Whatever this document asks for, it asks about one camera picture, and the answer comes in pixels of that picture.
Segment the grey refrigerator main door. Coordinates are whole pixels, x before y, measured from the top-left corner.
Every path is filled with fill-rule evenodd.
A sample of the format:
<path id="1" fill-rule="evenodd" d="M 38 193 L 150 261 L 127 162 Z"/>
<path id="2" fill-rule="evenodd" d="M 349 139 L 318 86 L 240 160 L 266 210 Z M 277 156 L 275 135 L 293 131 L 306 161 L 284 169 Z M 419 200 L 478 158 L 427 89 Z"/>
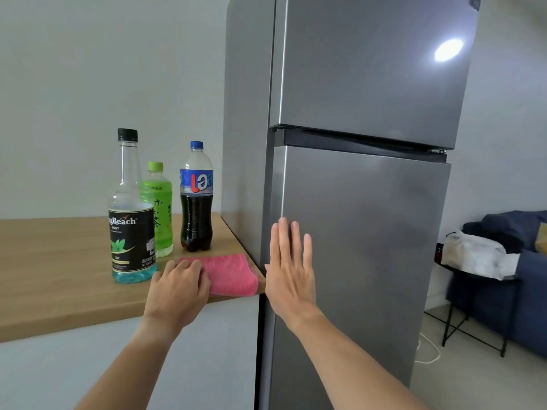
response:
<path id="1" fill-rule="evenodd" d="M 279 146 L 270 223 L 297 221 L 313 243 L 325 316 L 406 387 L 451 166 Z"/>

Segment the person's left hand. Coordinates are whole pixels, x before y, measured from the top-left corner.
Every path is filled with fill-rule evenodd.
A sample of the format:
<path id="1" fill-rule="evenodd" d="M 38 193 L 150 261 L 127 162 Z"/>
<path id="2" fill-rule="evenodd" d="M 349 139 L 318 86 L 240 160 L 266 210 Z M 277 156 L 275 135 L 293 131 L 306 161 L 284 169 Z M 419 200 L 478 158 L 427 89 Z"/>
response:
<path id="1" fill-rule="evenodd" d="M 169 261 L 152 278 L 143 314 L 145 327 L 175 339 L 209 302 L 210 288 L 200 260 Z"/>

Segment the clear syrup bottle black label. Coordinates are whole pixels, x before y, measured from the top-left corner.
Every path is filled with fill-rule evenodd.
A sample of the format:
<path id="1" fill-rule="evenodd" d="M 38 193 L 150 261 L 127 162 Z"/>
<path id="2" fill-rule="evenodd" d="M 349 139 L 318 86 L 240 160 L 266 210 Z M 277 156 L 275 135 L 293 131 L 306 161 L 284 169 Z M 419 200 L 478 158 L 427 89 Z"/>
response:
<path id="1" fill-rule="evenodd" d="M 112 276 L 116 283 L 135 284 L 158 269 L 153 193 L 142 179 L 138 131 L 119 128 L 118 144 L 121 179 L 108 202 Z"/>

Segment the grey two-door refrigerator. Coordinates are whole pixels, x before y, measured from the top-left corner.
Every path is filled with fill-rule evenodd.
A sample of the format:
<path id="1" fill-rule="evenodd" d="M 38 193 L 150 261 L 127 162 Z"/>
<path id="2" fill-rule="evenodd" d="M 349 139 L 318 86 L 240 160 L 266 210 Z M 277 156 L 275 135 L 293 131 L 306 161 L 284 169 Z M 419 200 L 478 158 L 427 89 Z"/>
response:
<path id="1" fill-rule="evenodd" d="M 261 268 L 269 263 L 270 255 L 271 183 L 276 147 L 287 145 L 439 163 L 447 163 L 448 151 L 356 134 L 270 127 L 275 4 L 276 0 L 230 0 L 226 18 L 221 215 Z"/>

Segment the person's right forearm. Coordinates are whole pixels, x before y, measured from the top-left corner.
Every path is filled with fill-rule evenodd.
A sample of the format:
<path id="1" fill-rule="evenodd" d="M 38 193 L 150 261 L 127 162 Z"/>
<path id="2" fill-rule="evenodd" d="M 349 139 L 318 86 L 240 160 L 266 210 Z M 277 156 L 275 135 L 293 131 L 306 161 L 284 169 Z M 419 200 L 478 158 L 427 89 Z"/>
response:
<path id="1" fill-rule="evenodd" d="M 316 305 L 301 303 L 280 316 L 302 344 L 334 410 L 428 410 Z"/>

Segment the black round side table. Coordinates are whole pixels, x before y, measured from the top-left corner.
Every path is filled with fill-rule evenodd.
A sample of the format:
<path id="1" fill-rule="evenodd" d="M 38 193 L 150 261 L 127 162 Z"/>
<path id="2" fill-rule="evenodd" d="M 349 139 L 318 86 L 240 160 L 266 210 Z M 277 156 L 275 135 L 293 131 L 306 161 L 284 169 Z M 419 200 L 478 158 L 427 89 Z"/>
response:
<path id="1" fill-rule="evenodd" d="M 467 299 L 467 305 L 466 305 L 466 308 L 464 309 L 465 316 L 459 322 L 459 324 L 457 324 L 455 326 L 451 324 L 451 319 L 452 319 L 452 315 L 453 315 L 453 311 L 454 311 L 454 304 L 451 303 L 451 302 L 449 303 L 448 317 L 447 317 L 446 321 L 443 321 L 443 320 L 441 320 L 441 318 L 435 317 L 435 316 L 431 315 L 430 313 L 426 312 L 427 315 L 429 315 L 431 317 L 434 317 L 435 319 L 443 322 L 444 325 L 445 325 L 444 326 L 444 333 L 443 333 L 443 336 L 442 336 L 441 346 L 444 347 L 446 345 L 448 339 L 453 334 L 455 334 L 456 332 L 459 331 L 459 332 L 469 336 L 470 338 L 473 338 L 473 339 L 479 341 L 480 343 L 482 343 L 482 344 L 484 344 L 484 345 L 486 345 L 490 348 L 493 348 L 494 350 L 499 352 L 499 355 L 500 355 L 501 358 L 504 358 L 506 353 L 507 353 L 509 338 L 512 335 L 512 332 L 514 330 L 515 315 L 516 315 L 516 310 L 517 310 L 517 304 L 518 304 L 520 294 L 521 294 L 522 280 L 519 277 L 510 277 L 509 279 L 504 279 L 502 281 L 499 281 L 499 280 L 496 280 L 496 279 L 491 279 L 491 278 L 487 278 L 487 277 L 473 275 L 473 274 L 470 274 L 470 273 L 467 273 L 467 272 L 463 272 L 459 269 L 456 269 L 454 267 L 451 267 L 451 266 L 448 266 L 448 265 L 445 265 L 445 264 L 438 265 L 438 266 L 440 266 L 444 269 L 447 269 L 448 271 L 451 271 L 454 276 L 462 276 L 462 278 L 465 279 L 465 281 L 468 285 L 468 288 L 469 288 L 469 295 L 468 295 L 468 299 Z M 509 303 L 508 320 L 507 320 L 507 323 L 505 325 L 505 330 L 503 332 L 502 347 L 501 348 L 496 348 L 494 345 L 491 345 L 491 344 L 489 344 L 489 343 L 487 343 L 487 342 L 485 342 L 485 341 L 471 335 L 470 333 L 468 333 L 464 330 L 461 330 L 461 325 L 464 324 L 465 322 L 467 322 L 469 320 L 469 318 L 471 317 L 471 315 L 473 314 L 473 311 L 474 311 L 473 307 L 474 307 L 475 297 L 476 297 L 476 293 L 477 293 L 478 289 L 482 285 L 485 285 L 489 282 L 492 283 L 492 284 L 496 283 L 497 285 L 502 285 L 502 284 L 504 284 L 506 286 L 509 285 L 513 289 L 513 294 L 511 296 L 511 300 L 510 300 L 510 303 Z"/>

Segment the cola bottle blue label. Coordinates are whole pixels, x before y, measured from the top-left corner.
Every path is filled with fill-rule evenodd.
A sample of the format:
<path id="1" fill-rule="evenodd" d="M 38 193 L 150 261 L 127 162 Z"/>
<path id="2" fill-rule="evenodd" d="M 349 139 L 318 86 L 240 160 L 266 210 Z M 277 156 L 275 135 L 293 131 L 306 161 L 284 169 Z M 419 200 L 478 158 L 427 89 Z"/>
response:
<path id="1" fill-rule="evenodd" d="M 190 142 L 190 155 L 179 170 L 181 245 L 190 253 L 209 250 L 213 238 L 214 171 L 203 148 L 200 141 Z"/>

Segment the grey refrigerator freezer door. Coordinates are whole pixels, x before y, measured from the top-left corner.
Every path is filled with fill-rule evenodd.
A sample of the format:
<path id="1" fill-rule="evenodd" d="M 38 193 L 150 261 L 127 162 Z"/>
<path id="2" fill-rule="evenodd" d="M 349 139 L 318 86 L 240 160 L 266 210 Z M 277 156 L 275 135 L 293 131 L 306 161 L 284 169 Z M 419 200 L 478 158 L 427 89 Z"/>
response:
<path id="1" fill-rule="evenodd" d="M 481 0 L 276 0 L 270 127 L 455 147 Z"/>

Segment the black garment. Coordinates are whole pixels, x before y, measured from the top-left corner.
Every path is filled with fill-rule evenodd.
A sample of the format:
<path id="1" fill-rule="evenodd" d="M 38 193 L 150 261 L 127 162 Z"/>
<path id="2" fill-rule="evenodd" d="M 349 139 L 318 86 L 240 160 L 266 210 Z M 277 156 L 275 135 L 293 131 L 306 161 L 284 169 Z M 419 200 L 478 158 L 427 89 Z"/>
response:
<path id="1" fill-rule="evenodd" d="M 474 235 L 500 243 L 507 254 L 521 254 L 523 241 L 511 234 L 502 231 L 491 231 L 482 225 L 482 222 L 468 222 L 462 226 L 465 234 Z"/>

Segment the pink cleaning cloth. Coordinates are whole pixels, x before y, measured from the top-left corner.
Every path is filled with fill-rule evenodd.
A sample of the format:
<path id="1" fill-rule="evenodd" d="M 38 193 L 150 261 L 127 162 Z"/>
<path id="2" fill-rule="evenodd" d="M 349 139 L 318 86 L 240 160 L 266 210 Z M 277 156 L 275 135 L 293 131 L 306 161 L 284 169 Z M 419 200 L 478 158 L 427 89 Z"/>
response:
<path id="1" fill-rule="evenodd" d="M 209 275 L 210 297 L 251 297 L 264 293 L 262 279 L 255 274 L 245 254 L 206 257 L 179 257 L 182 261 L 202 262 Z"/>

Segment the dark blue sofa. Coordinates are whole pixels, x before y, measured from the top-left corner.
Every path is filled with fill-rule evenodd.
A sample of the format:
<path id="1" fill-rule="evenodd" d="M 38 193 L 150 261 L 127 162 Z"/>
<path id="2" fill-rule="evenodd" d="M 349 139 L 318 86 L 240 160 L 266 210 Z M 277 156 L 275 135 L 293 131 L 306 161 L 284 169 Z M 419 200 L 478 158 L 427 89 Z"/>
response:
<path id="1" fill-rule="evenodd" d="M 509 340 L 547 358 L 547 256 L 537 253 L 534 248 L 539 224 L 547 223 L 547 210 L 488 214 L 475 222 L 482 222 L 491 231 L 506 232 L 523 241 L 516 269 L 516 277 L 522 280 L 521 294 Z M 482 285 L 476 293 L 471 317 L 502 335 L 512 294 L 513 289 L 509 285 L 490 282 Z M 453 275 L 446 300 L 464 311 L 468 295 L 465 279 Z"/>

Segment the green tea bottle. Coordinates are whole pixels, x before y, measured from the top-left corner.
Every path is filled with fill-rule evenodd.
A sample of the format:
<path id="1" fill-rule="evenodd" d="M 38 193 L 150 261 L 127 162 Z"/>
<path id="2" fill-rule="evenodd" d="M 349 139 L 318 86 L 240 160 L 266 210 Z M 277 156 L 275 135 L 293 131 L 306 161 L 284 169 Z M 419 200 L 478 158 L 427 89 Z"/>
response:
<path id="1" fill-rule="evenodd" d="M 148 162 L 148 176 L 140 183 L 141 200 L 154 209 L 154 232 L 156 258 L 172 253 L 172 183 L 164 176 L 162 162 Z"/>

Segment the person's right hand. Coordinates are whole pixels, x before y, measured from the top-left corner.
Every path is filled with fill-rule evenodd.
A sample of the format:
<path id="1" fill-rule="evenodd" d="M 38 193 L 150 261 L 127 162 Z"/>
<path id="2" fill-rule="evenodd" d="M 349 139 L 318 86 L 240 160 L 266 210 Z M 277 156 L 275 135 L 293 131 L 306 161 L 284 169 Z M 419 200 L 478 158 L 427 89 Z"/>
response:
<path id="1" fill-rule="evenodd" d="M 276 265 L 276 301 L 269 302 L 275 314 L 297 335 L 303 324 L 321 314 L 316 303 L 315 274 L 313 271 L 313 278 L 305 278 L 301 272 L 303 239 L 297 221 L 289 222 L 293 266 L 290 270 L 282 268 L 279 261 L 278 221 L 271 228 L 270 262 L 267 264 Z"/>

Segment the white plastic bag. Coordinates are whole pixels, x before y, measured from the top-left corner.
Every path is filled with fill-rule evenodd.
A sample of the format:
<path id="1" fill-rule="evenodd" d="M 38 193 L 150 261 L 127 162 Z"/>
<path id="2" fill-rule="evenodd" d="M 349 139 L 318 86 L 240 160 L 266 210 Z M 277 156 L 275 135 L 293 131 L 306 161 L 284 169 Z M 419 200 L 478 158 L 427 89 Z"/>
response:
<path id="1" fill-rule="evenodd" d="M 497 241 L 457 229 L 445 238 L 440 264 L 483 278 L 508 280 L 516 277 L 519 258 L 520 254 L 509 253 Z"/>

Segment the person's left forearm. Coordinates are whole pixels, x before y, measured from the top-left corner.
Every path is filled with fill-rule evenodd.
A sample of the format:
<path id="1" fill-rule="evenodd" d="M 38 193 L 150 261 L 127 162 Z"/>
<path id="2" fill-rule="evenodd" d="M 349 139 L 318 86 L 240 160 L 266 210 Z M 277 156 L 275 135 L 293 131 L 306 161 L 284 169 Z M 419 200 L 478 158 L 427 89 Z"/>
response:
<path id="1" fill-rule="evenodd" d="M 183 327 L 180 320 L 144 317 L 74 410 L 147 410 L 168 352 Z"/>

